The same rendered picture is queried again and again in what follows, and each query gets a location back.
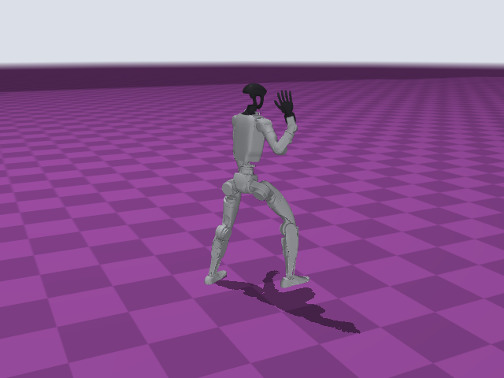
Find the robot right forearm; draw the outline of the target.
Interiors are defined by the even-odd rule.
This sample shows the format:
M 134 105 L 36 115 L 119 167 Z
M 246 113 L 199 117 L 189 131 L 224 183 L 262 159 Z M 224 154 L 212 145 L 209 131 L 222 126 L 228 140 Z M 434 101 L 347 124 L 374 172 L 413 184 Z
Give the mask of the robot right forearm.
M 295 123 L 294 117 L 286 117 L 287 118 L 287 130 L 285 130 L 285 133 L 283 136 L 280 138 L 278 143 L 274 146 L 274 150 L 277 153 L 282 152 L 287 145 L 292 143 L 292 139 L 294 137 L 294 133 L 297 132 L 298 126 Z

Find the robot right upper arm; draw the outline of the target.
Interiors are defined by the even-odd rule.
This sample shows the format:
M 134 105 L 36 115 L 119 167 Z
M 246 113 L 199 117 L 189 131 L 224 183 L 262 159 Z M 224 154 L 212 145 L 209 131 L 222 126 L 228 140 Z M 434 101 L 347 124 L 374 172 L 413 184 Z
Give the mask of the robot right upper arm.
M 266 118 L 256 118 L 256 128 L 259 132 L 262 132 L 264 137 L 266 138 L 268 144 L 272 148 L 272 151 L 277 155 L 284 155 L 287 153 L 287 147 L 280 153 L 277 153 L 274 150 L 274 146 L 278 143 L 276 133 L 272 127 L 272 122 Z

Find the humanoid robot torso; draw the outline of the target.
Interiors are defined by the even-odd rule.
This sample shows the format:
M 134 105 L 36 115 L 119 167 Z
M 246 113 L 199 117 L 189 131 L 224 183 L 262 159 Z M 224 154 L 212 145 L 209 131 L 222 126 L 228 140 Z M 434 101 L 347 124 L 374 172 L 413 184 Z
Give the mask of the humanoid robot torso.
M 260 161 L 265 142 L 263 133 L 256 128 L 255 120 L 264 117 L 260 115 L 260 112 L 254 112 L 253 115 L 239 113 L 235 119 L 235 159 L 243 161 L 243 164 L 240 166 L 239 172 L 235 172 L 232 186 L 234 191 L 243 194 L 253 194 L 250 185 L 253 181 L 258 181 L 258 175 L 253 174 L 255 165 L 250 164 L 250 162 Z

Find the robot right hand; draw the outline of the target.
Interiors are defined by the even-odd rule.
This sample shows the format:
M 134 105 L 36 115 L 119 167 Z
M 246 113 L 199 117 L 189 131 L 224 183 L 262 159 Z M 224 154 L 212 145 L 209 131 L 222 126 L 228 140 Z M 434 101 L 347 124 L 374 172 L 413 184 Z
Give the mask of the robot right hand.
M 278 96 L 278 99 L 280 101 L 280 105 L 277 103 L 276 100 L 274 102 L 275 102 L 276 106 L 280 110 L 282 110 L 282 113 L 285 113 L 284 114 L 284 118 L 285 118 L 286 123 L 287 123 L 287 118 L 286 117 L 292 117 L 293 116 L 294 119 L 295 119 L 295 113 L 292 112 L 292 110 L 293 110 L 293 102 L 292 102 L 292 98 L 291 98 L 291 91 L 289 91 L 290 101 L 288 101 L 287 91 L 285 91 L 286 101 L 284 99 L 284 93 L 283 93 L 283 91 L 281 91 L 281 96 L 282 96 L 283 102 L 281 101 L 279 92 L 277 93 L 277 96 Z M 295 119 L 295 121 L 296 121 L 296 119 Z

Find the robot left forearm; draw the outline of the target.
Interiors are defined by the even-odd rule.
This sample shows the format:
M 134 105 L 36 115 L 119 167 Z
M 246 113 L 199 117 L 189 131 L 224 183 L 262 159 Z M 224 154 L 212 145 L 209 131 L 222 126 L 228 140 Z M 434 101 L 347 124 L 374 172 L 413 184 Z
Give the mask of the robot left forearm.
M 234 156 L 234 159 L 235 159 L 235 154 L 234 154 L 234 152 L 233 152 L 233 156 Z M 240 166 L 242 166 L 243 161 L 239 161 L 239 160 L 237 160 L 237 159 L 235 159 L 235 160 L 236 160 L 236 162 L 237 162 L 237 165 L 238 165 L 238 171 L 239 171 L 239 168 L 240 168 Z

